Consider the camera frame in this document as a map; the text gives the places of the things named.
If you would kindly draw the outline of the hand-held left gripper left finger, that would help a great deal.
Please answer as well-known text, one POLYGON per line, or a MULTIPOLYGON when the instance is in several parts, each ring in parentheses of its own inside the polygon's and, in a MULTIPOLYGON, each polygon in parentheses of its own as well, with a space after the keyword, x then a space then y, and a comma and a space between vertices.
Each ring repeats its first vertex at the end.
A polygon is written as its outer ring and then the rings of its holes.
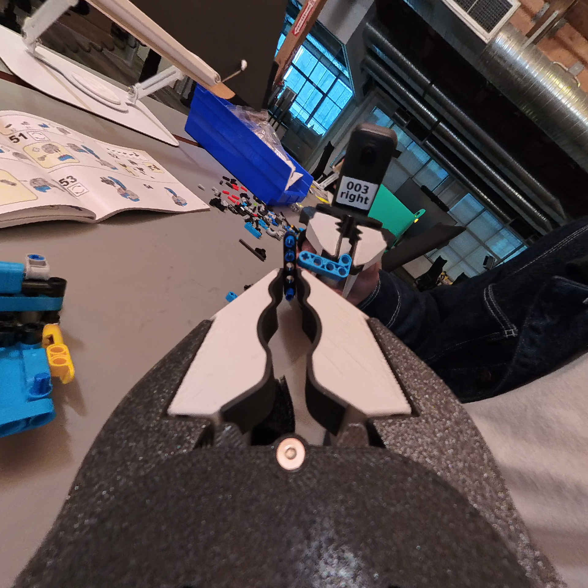
POLYGON ((277 331, 281 271, 265 277, 212 317, 168 415, 265 417, 273 405, 269 341, 277 331))

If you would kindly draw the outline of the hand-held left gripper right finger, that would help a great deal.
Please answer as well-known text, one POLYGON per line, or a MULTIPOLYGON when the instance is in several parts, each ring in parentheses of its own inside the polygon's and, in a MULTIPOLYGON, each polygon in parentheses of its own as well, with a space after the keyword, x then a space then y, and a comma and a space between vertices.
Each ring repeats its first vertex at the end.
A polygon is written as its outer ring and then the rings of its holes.
POLYGON ((311 342, 305 385, 311 416, 410 415, 368 317, 306 270, 299 271, 299 303, 311 342))

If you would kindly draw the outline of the short black ridged beam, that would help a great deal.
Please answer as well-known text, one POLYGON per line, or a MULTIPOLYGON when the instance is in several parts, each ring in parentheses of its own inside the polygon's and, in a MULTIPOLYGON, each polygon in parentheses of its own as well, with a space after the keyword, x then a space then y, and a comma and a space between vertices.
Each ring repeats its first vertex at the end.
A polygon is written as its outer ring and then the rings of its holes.
MULTIPOLYGON (((296 235, 297 239, 297 232, 293 229, 288 229, 287 232, 293 232, 296 235)), ((287 249, 283 243, 283 271, 282 271, 282 278, 283 278, 283 296, 285 298, 285 291, 288 289, 294 289, 296 293, 296 280, 297 280, 297 260, 298 260, 298 239, 296 240, 296 246, 293 249, 296 254, 296 260, 294 262, 286 263, 284 261, 284 250, 287 249)))

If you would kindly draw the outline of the pile of small brick parts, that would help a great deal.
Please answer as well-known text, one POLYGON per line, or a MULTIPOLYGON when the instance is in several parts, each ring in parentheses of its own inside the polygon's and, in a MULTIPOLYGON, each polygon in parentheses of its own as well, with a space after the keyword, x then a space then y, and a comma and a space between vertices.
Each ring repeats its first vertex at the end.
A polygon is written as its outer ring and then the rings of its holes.
POLYGON ((288 221, 283 212, 262 202, 236 178, 222 176, 210 190, 211 207, 238 216, 244 227, 247 222, 251 222, 261 231, 262 236, 268 235, 273 239, 282 240, 288 229, 295 230, 297 235, 305 231, 304 226, 288 221))

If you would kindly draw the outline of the blue yellow brick assembly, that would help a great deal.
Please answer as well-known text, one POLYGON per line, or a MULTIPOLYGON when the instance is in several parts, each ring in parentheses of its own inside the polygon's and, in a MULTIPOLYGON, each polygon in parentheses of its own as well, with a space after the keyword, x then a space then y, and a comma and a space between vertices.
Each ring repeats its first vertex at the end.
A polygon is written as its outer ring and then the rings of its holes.
POLYGON ((53 380, 75 377, 60 328, 66 286, 40 254, 1 262, 1 437, 51 422, 53 380))

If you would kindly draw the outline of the person's right forearm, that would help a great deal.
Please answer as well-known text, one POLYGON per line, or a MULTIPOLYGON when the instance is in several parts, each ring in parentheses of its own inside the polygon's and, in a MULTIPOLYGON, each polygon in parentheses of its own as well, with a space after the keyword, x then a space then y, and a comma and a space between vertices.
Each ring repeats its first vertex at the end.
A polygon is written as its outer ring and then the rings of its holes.
POLYGON ((416 292, 399 278, 379 270, 376 285, 357 307, 378 319, 421 359, 429 362, 435 354, 433 340, 442 317, 430 294, 416 292))

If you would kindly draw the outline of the grey desk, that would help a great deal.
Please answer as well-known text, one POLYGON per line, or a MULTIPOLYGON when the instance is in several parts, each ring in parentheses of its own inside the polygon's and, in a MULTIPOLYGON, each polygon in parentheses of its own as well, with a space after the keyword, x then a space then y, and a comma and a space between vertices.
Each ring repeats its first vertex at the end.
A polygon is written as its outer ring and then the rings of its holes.
POLYGON ((231 212, 132 210, 99 224, 1 230, 1 260, 48 258, 68 281, 62 317, 75 380, 54 385, 55 419, 1 439, 1 587, 10 587, 55 517, 96 435, 121 399, 201 320, 280 265, 231 212), (239 239, 266 250, 256 258, 239 239))

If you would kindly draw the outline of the person's right hand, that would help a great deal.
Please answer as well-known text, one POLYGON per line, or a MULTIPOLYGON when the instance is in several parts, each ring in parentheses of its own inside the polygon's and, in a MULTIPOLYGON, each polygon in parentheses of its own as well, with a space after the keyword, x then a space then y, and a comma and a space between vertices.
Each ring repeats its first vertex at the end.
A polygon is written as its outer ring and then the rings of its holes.
POLYGON ((356 306, 369 298, 378 286, 379 270, 380 265, 378 263, 372 265, 370 268, 364 269, 363 272, 355 276, 356 280, 351 290, 344 297, 356 306))

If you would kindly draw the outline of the black angled board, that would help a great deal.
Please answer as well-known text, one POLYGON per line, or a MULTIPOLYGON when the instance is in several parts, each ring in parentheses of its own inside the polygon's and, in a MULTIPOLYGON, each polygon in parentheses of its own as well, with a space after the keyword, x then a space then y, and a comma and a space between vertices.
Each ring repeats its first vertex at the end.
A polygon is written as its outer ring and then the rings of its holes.
POLYGON ((398 245, 383 254, 381 269, 385 272, 393 272, 427 252, 446 246, 464 231, 466 231, 464 226, 437 223, 417 236, 403 238, 398 245))

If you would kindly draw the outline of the clear parts bag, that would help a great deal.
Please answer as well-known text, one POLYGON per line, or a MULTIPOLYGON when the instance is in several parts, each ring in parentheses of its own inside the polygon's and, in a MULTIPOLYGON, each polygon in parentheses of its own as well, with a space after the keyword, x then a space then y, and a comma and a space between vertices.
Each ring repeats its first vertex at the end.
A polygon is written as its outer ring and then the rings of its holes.
POLYGON ((273 128, 269 123, 269 113, 267 110, 256 111, 251 107, 228 104, 228 109, 239 120, 241 120, 248 129, 250 129, 260 140, 264 142, 284 163, 290 167, 289 178, 285 188, 290 187, 302 177, 302 173, 296 170, 294 161, 284 151, 282 144, 273 128))

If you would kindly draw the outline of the dark denim jacket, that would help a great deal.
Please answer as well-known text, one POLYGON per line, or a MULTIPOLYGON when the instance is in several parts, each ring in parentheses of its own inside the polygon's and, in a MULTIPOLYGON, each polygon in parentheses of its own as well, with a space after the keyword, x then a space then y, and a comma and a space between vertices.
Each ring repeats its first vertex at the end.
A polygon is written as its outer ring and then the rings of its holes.
POLYGON ((424 301, 411 345, 463 402, 508 392, 587 351, 587 217, 424 301))

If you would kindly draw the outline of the white shirt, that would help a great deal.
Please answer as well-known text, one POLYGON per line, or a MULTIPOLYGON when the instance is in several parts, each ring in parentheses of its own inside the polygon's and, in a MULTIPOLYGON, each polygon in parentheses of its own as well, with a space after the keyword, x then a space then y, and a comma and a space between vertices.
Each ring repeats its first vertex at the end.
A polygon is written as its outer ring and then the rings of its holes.
POLYGON ((587 587, 587 355, 465 409, 535 544, 569 587, 587 587))

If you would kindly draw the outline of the open instruction booklet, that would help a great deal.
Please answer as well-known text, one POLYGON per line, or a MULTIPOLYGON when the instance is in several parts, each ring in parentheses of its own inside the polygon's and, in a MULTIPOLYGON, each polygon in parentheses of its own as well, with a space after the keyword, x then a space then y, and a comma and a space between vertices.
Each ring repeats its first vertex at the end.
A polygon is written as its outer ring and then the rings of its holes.
POLYGON ((208 210, 148 153, 43 117, 1 111, 1 227, 97 223, 126 210, 208 210))

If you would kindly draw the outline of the white laptop stand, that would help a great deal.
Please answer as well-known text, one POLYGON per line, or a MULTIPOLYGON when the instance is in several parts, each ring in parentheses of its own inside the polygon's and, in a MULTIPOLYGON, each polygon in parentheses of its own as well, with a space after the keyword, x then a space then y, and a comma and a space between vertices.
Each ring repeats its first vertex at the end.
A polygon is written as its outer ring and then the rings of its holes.
POLYGON ((26 18, 21 33, 1 26, 1 60, 13 74, 37 90, 158 141, 179 146, 176 138, 152 115, 141 99, 181 80, 184 75, 217 96, 230 98, 234 92, 224 83, 247 68, 246 60, 241 60, 234 73, 221 79, 216 70, 130 1, 90 1, 99 11, 171 63, 162 72, 127 90, 118 88, 38 43, 41 34, 76 3, 47 1, 26 18))

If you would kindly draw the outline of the duct vent grille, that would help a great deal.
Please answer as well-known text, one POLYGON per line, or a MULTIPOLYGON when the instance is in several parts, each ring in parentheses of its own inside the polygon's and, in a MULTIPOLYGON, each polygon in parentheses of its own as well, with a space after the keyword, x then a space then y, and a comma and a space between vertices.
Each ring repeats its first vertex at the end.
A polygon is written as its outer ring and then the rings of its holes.
POLYGON ((443 1, 485 43, 490 43, 520 7, 520 1, 443 1))

